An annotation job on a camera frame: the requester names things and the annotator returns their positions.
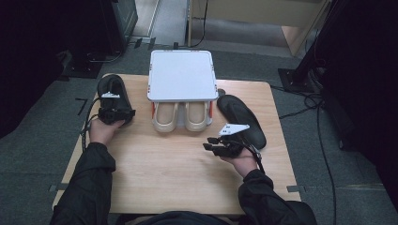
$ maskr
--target person's left hand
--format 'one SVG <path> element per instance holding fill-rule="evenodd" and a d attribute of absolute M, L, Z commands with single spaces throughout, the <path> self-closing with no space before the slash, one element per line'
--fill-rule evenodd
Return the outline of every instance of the person's left hand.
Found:
<path fill-rule="evenodd" d="M 115 130 L 124 124 L 124 120 L 119 120 L 111 125 L 106 125 L 99 119 L 92 120 L 88 133 L 91 143 L 103 143 L 105 145 L 114 137 Z"/>

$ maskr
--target person's right arm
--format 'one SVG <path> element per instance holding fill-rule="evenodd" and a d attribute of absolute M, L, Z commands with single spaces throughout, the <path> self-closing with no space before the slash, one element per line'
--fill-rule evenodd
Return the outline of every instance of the person's right arm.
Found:
<path fill-rule="evenodd" d="M 249 150 L 243 149 L 239 157 L 222 157 L 222 160 L 234 165 L 243 177 L 239 203 L 253 224 L 303 224 L 286 201 L 273 191 L 272 180 L 257 169 Z"/>

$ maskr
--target black shoe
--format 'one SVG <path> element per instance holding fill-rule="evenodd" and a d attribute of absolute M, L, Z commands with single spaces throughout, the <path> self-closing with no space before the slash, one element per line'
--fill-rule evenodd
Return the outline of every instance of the black shoe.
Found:
<path fill-rule="evenodd" d="M 98 95 L 100 97 L 99 119 L 105 124 L 112 124 L 118 120 L 125 120 L 128 124 L 135 115 L 132 109 L 123 80 L 115 74 L 103 77 L 99 81 Z"/>
<path fill-rule="evenodd" d="M 243 140 L 246 140 L 258 150 L 266 146 L 267 139 L 257 118 L 242 100 L 235 96 L 223 95 L 217 99 L 217 107 L 229 123 L 250 126 L 250 128 L 237 134 Z"/>

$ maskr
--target beige shoe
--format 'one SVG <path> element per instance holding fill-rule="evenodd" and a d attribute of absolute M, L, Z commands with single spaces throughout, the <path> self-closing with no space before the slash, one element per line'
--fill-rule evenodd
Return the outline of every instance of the beige shoe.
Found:
<path fill-rule="evenodd" d="M 187 128 L 187 130 L 204 130 L 207 126 L 207 118 L 207 101 L 194 101 L 185 103 L 185 128 Z"/>
<path fill-rule="evenodd" d="M 153 126 L 158 132 L 170 132 L 176 128 L 178 103 L 156 102 L 152 119 Z"/>

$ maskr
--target black clothing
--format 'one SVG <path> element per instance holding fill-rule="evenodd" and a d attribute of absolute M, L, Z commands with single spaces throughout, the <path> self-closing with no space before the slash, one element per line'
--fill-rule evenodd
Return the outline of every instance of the black clothing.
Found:
<path fill-rule="evenodd" d="M 50 224 L 106 225 L 111 207 L 112 172 L 115 160 L 105 145 L 91 143 L 82 153 L 69 186 L 54 207 Z M 304 224 L 289 204 L 273 191 L 272 180 L 253 170 L 239 188 L 240 206 L 253 224 Z M 140 225 L 192 224 L 225 225 L 216 217 L 193 212 L 167 212 Z"/>

